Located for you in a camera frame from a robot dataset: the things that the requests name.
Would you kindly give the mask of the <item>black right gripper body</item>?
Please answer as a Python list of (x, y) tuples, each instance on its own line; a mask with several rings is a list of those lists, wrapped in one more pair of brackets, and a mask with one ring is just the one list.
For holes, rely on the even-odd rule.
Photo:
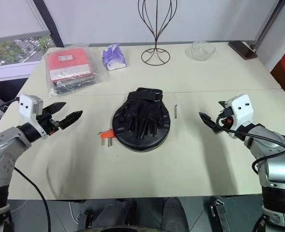
[(233, 114), (231, 107), (223, 109), (215, 121), (216, 127), (214, 133), (221, 133), (223, 131), (229, 133), (234, 122)]

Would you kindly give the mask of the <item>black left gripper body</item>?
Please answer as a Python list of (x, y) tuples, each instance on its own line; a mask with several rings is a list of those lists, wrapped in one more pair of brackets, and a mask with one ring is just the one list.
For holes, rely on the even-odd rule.
[(54, 121), (52, 119), (52, 115), (49, 112), (42, 111), (42, 114), (38, 115), (36, 117), (36, 120), (49, 136), (59, 130), (59, 122)]

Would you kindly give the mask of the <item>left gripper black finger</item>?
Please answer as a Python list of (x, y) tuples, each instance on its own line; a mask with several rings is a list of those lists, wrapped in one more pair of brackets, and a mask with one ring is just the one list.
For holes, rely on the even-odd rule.
[(43, 109), (46, 113), (49, 113), (51, 115), (57, 113), (62, 109), (62, 107), (66, 104), (66, 102), (55, 102)]
[(81, 117), (82, 113), (83, 111), (80, 110), (80, 111), (72, 112), (71, 114), (67, 115), (65, 119), (60, 121), (60, 128), (64, 130), (70, 125), (72, 125), (73, 123), (75, 123)]

